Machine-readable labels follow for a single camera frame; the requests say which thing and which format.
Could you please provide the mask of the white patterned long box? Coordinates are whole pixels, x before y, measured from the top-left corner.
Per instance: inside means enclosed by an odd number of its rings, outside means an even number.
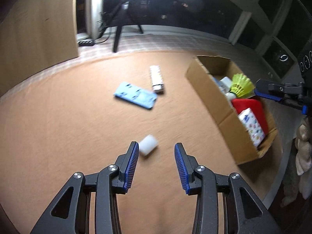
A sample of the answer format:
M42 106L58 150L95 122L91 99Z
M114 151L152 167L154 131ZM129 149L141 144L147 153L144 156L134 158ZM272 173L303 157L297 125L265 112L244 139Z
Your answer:
M152 90L156 94L162 94L164 92L164 83L159 66L150 66L150 77Z

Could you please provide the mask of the light wood cabinet panel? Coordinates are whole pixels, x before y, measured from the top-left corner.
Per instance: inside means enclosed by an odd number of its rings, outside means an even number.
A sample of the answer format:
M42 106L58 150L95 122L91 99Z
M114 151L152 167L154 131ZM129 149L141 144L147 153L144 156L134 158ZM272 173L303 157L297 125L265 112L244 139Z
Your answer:
M78 57L76 0L17 0L1 24L1 94Z

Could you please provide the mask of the black power strip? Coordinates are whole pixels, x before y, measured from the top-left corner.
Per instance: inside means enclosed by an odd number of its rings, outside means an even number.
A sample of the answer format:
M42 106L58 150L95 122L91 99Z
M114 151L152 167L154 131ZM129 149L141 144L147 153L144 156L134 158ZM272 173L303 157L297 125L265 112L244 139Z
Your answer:
M95 45L94 40L82 40L78 42L79 47L92 47Z

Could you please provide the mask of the brown cardboard box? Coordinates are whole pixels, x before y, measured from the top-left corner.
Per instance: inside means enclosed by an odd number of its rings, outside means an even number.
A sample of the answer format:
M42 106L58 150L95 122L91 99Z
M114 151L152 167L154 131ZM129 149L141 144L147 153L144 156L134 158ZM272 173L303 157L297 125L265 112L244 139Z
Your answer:
M232 77L242 70L229 58L220 56L195 56L190 63L186 78L210 112L221 132L236 164L241 165L262 158L273 144L278 130L273 115L262 100L268 135L258 147L240 122L238 114L225 95L220 91L215 79Z

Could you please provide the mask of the white standing panel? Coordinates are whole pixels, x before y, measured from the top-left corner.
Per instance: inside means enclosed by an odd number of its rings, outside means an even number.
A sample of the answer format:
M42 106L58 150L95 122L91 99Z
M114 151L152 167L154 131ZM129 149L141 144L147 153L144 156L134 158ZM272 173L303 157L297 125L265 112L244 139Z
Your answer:
M102 20L103 0L85 0L86 32L91 39L98 39Z

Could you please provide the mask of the white usb charger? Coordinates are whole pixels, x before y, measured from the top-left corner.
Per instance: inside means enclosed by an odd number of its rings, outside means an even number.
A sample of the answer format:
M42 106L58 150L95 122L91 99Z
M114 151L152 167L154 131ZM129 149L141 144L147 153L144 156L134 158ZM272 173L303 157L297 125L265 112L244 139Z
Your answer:
M226 93L230 91L232 80L229 77L223 77L219 83Z

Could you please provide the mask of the yellow badminton shuttlecock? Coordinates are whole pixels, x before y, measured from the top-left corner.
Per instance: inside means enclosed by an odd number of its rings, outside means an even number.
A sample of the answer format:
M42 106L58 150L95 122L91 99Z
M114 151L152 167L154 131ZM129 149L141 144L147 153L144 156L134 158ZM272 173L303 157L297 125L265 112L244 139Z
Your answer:
M254 85L250 78L244 74L234 74L232 77L232 84L230 93L234 94L237 98L242 98L249 95L254 90Z

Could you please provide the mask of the red cloth item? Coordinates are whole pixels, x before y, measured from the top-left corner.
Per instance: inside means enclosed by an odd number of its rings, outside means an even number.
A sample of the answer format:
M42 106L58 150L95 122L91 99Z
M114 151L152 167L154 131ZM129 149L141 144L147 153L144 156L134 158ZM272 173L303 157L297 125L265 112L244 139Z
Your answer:
M246 110L247 108L250 108L252 112L254 113L257 121L259 122L263 132L265 135L268 135L269 128L268 123L265 117L265 113L263 110L262 103L260 100L256 99L233 99L231 101L233 107L235 108L237 114L239 115L242 111Z

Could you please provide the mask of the white blue patterned box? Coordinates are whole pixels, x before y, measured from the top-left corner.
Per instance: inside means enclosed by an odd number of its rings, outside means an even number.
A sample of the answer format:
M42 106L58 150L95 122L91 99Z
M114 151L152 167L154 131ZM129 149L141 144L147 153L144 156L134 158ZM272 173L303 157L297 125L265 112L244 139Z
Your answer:
M258 147L265 138L265 133L261 128L256 116L251 108L243 110L238 115L239 120L249 133L250 139L255 147Z

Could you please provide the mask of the white foam cylinder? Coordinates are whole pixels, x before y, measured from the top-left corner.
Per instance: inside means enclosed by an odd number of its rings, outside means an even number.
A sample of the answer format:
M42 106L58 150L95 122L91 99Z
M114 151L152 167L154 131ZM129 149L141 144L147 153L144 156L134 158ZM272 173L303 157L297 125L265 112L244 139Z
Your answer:
M149 155L158 146L157 139L152 136L146 136L142 141L139 142L139 152L143 156Z

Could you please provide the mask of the light blue plastic card holder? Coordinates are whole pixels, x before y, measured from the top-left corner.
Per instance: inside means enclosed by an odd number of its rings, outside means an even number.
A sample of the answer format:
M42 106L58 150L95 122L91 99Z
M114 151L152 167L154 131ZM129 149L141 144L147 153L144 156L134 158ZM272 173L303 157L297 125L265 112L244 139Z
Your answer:
M128 82L122 82L114 96L145 109L152 109L157 100L157 94Z

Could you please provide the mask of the black tripod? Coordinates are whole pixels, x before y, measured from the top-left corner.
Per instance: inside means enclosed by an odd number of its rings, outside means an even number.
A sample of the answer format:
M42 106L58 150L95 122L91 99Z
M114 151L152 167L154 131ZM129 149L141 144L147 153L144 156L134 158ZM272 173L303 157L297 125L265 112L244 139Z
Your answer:
M127 21L131 21L139 28L139 33L144 34L141 23L134 12L131 11L132 3L134 0L120 0L110 13L102 14L102 20L105 27L111 27L111 23L116 20L116 32L114 37L113 52L118 52L118 45L121 38L123 27Z

